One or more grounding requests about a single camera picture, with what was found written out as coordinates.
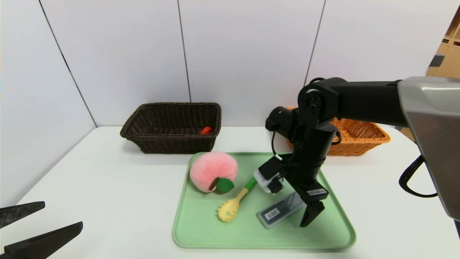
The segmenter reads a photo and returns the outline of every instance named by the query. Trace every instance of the white wall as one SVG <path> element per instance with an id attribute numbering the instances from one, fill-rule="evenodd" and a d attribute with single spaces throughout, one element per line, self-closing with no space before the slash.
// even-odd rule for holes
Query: white wall
<path id="1" fill-rule="evenodd" d="M 307 82 L 424 76 L 460 0 L 326 0 Z"/>
<path id="2" fill-rule="evenodd" d="M 226 126 L 296 106 L 323 3 L 179 0 L 192 101 L 219 103 Z"/>
<path id="3" fill-rule="evenodd" d="M 1 4 L 0 203 L 10 206 L 95 125 L 38 0 Z"/>
<path id="4" fill-rule="evenodd" d="M 190 101 L 175 0 L 42 0 L 97 126 L 143 103 Z"/>

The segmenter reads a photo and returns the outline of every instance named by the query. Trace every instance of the orange wicker basket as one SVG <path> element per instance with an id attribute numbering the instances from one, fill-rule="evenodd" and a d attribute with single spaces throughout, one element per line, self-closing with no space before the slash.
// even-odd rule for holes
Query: orange wicker basket
<path id="1" fill-rule="evenodd" d="M 342 142 L 339 145 L 331 146 L 328 152 L 330 156 L 360 156 L 372 148 L 390 141 L 390 136 L 372 122 L 334 118 L 332 124 L 339 129 Z"/>

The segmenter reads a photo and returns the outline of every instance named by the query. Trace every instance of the barcode label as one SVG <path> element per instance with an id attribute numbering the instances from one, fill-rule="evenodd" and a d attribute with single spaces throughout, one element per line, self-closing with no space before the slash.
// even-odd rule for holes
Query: barcode label
<path id="1" fill-rule="evenodd" d="M 311 190 L 307 191 L 308 195 L 318 195 L 318 194 L 326 194 L 328 193 L 325 189 L 316 189 L 316 190 Z"/>
<path id="2" fill-rule="evenodd" d="M 280 211 L 277 208 L 274 208 L 273 210 L 269 211 L 268 213 L 265 214 L 265 218 L 267 220 L 270 220 L 274 216 L 280 214 Z"/>

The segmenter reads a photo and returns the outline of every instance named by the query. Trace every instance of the red object in basket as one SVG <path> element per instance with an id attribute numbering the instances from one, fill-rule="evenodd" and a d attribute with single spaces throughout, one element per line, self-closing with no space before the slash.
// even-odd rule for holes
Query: red object in basket
<path id="1" fill-rule="evenodd" d="M 209 126 L 206 126 L 200 131 L 200 134 L 201 135 L 206 135 L 206 134 L 210 134 L 212 132 L 213 132 L 213 129 L 211 127 L 209 127 Z"/>

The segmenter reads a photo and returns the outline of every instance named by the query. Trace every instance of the basket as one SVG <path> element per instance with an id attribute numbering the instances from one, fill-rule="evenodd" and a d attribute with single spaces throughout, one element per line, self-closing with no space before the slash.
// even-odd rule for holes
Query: basket
<path id="1" fill-rule="evenodd" d="M 390 141 L 390 136 L 384 132 L 377 124 L 352 119 L 334 118 L 331 122 L 342 135 L 342 142 L 330 147 L 330 156 L 360 156 L 372 148 Z"/>
<path id="2" fill-rule="evenodd" d="M 221 117 L 217 103 L 148 103 L 129 117 L 120 135 L 144 153 L 209 152 L 219 134 Z M 200 135 L 206 126 L 212 133 Z"/>

